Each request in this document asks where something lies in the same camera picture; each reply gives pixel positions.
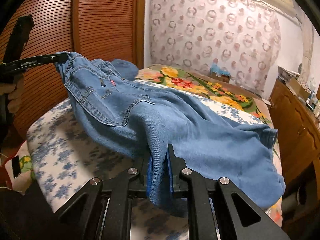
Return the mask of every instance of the yellow flower pattern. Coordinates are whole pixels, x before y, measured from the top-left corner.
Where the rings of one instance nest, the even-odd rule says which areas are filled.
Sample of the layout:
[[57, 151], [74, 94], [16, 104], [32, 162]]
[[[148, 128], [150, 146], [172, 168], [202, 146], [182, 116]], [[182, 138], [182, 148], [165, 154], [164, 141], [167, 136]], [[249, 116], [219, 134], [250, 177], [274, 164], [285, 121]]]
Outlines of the yellow flower pattern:
[[30, 158], [29, 156], [25, 156], [25, 157], [24, 157], [24, 161], [25, 161], [25, 162], [30, 162], [30, 161], [31, 161], [31, 158]]
[[178, 70], [171, 67], [162, 67], [161, 72], [163, 75], [166, 75], [171, 78], [176, 78], [178, 77], [178, 74], [179, 74]]
[[257, 109], [253, 98], [234, 94], [232, 87], [224, 86], [215, 80], [210, 82], [201, 79], [193, 73], [186, 72], [182, 69], [164, 65], [153, 65], [150, 68], [140, 70], [136, 78], [201, 95], [253, 114], [264, 123], [270, 122], [265, 115], [257, 114], [260, 113], [260, 111]]
[[229, 106], [231, 106], [233, 108], [236, 108], [238, 110], [243, 111], [243, 108], [241, 107], [241, 105], [239, 105], [236, 101], [232, 100], [229, 97], [226, 97], [226, 96], [222, 96], [222, 97], [210, 96], [210, 99], [212, 99], [214, 101], [217, 101], [217, 102], [220, 102], [220, 103], [225, 104], [225, 105], [229, 105]]

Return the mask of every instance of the jeans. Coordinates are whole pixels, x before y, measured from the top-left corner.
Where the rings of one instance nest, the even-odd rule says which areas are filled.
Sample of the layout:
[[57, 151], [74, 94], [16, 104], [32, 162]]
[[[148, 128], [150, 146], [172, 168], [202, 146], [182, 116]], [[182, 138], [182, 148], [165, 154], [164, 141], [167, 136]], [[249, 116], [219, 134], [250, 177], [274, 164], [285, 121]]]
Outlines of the jeans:
[[129, 62], [89, 61], [72, 52], [56, 69], [76, 119], [95, 142], [131, 158], [150, 153], [148, 197], [156, 206], [173, 203], [170, 189], [162, 187], [168, 144], [188, 168], [210, 179], [228, 177], [261, 208], [284, 193], [272, 163], [277, 130], [223, 118], [179, 90], [127, 80], [136, 71]]

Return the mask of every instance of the hand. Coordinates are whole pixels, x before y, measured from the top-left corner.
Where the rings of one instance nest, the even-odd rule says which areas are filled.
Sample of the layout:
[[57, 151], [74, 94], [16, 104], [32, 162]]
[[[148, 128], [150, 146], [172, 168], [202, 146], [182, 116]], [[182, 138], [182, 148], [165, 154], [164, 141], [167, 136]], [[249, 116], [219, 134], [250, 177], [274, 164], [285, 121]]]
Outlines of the hand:
[[21, 104], [23, 93], [23, 74], [18, 74], [13, 79], [13, 84], [0, 83], [0, 95], [9, 94], [8, 104], [9, 113], [15, 114]]

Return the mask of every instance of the white wall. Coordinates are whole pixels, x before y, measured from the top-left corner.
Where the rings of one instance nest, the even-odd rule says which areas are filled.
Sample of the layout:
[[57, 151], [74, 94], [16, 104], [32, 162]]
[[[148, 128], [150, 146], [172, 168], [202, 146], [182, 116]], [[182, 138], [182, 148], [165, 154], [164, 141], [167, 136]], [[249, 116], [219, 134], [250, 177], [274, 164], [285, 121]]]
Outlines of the white wall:
[[320, 37], [317, 33], [316, 29], [313, 27], [313, 52], [311, 57], [311, 68], [310, 68], [310, 76], [314, 77], [316, 82], [316, 90], [317, 93], [319, 84], [320, 84]]
[[[149, 8], [151, 0], [146, 0], [146, 18], [145, 18], [145, 67], [151, 65], [150, 59], [150, 49], [149, 49]], [[283, 68], [297, 71], [299, 64], [302, 62], [303, 56], [303, 44], [302, 44], [302, 31], [299, 27], [298, 21], [296, 18], [291, 18], [289, 16], [285, 17], [282, 14], [278, 13], [277, 17], [279, 19], [282, 44], [281, 50], [278, 56], [276, 63], [271, 67], [265, 85], [265, 92], [263, 97], [268, 99], [273, 86], [275, 84], [276, 78], [278, 76], [277, 66]], [[315, 58], [320, 59], [320, 55], [313, 55]]]

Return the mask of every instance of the bed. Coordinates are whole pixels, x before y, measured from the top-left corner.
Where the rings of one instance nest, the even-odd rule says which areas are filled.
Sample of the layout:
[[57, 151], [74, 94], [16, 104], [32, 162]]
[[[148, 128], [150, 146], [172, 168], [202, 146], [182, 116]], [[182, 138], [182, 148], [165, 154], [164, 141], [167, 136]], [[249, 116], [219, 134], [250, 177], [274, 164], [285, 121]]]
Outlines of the bed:
[[[266, 123], [272, 127], [268, 108], [259, 97], [200, 74], [152, 65], [139, 71], [136, 82], [179, 89], [236, 122]], [[22, 148], [26, 147], [35, 178], [54, 212], [89, 179], [110, 179], [132, 165], [131, 159], [98, 145], [86, 135], [68, 98], [31, 125]], [[273, 163], [281, 174], [278, 143], [273, 152]], [[266, 213], [281, 226], [281, 198]], [[188, 219], [170, 216], [148, 200], [139, 199], [132, 208], [131, 239], [188, 239]]]

